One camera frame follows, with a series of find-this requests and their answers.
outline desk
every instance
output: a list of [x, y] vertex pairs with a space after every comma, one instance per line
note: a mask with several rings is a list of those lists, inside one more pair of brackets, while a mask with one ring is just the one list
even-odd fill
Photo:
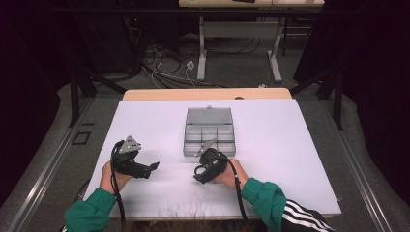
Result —
[[[312, 8], [321, 7], [324, 0], [256, 0], [254, 3], [244, 3], [232, 0], [180, 0], [180, 7], [187, 8]], [[275, 82], [282, 78], [278, 68], [277, 54], [283, 26], [282, 20], [278, 22], [206, 22], [199, 18], [199, 62], [198, 80], [205, 79], [206, 50], [205, 38], [263, 38], [273, 39], [272, 50], [268, 51]]]
[[[114, 144], [128, 135], [142, 145], [135, 161], [159, 161], [150, 179], [131, 179], [122, 191], [133, 220], [240, 219], [236, 192], [193, 179], [198, 159], [185, 158], [189, 107], [230, 107], [236, 158], [248, 174], [278, 183], [286, 196], [325, 216], [340, 214], [335, 195], [314, 148], [303, 115], [285, 89], [133, 90], [120, 101], [102, 146], [87, 198], [99, 185]], [[244, 202], [249, 218], [256, 218]], [[111, 211], [119, 217], [118, 207]]]

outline black controller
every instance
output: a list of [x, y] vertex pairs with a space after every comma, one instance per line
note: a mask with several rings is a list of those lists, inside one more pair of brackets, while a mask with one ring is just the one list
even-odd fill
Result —
[[[222, 173], [228, 163], [228, 157], [223, 153], [220, 153], [214, 148], [208, 148], [199, 159], [201, 165], [197, 166], [194, 170], [196, 181], [205, 184], [214, 180], [220, 173]], [[202, 173], [198, 174], [199, 169], [205, 169]]]
[[152, 163], [147, 166], [135, 162], [135, 157], [138, 151], [141, 150], [141, 144], [128, 136], [127, 140], [121, 140], [115, 144], [111, 154], [111, 165], [113, 169], [119, 173], [133, 176], [134, 178], [148, 179], [151, 171], [157, 169], [159, 162]]

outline table leg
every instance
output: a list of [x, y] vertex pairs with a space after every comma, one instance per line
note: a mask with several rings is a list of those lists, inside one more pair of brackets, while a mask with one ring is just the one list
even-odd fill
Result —
[[278, 62], [277, 62], [278, 47], [280, 43], [280, 37], [283, 31], [282, 25], [283, 25], [282, 18], [280, 18], [279, 24], [278, 24], [277, 38], [275, 39], [275, 43], [272, 47], [272, 50], [268, 51], [268, 58], [269, 58], [269, 63], [271, 64], [272, 74], [274, 75], [275, 82], [278, 82], [278, 83], [282, 82], [282, 78], [280, 75]]
[[204, 18], [199, 18], [199, 62], [198, 62], [198, 80], [205, 79], [205, 62], [206, 62], [206, 50], [205, 50], [205, 36], [204, 36]]

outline person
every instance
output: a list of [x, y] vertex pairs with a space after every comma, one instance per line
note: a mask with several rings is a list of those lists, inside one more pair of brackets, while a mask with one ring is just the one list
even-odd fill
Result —
[[[335, 231], [318, 212], [305, 209], [295, 201], [287, 199], [278, 185], [251, 178], [237, 159], [230, 161], [237, 171], [242, 197], [252, 205], [254, 212], [272, 232]], [[116, 178], [121, 190], [131, 176], [116, 173]], [[236, 189], [232, 167], [227, 165], [214, 182]], [[65, 213], [68, 231], [103, 230], [109, 223], [108, 215], [114, 204], [111, 164], [107, 162], [102, 169], [100, 186], [86, 201], [75, 202]]]
[[[237, 159], [230, 161], [236, 169], [242, 197], [252, 205], [255, 214], [261, 217], [271, 231], [335, 231], [318, 212], [305, 209], [295, 201], [287, 199], [278, 185], [250, 178]], [[227, 165], [214, 181], [236, 189], [230, 165]]]

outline green jacket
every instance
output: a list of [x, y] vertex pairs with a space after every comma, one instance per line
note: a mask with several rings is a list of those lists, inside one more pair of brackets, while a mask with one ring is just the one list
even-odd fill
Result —
[[75, 202], [64, 214], [69, 232], [102, 231], [109, 223], [109, 212], [115, 204], [113, 194], [96, 188], [86, 201]]
[[[242, 197], [252, 204], [254, 212], [272, 231], [281, 231], [286, 197], [278, 185], [249, 178], [242, 189]], [[86, 201], [75, 202], [65, 213], [68, 231], [103, 230], [109, 223], [108, 215], [114, 204], [112, 194], [97, 188]]]

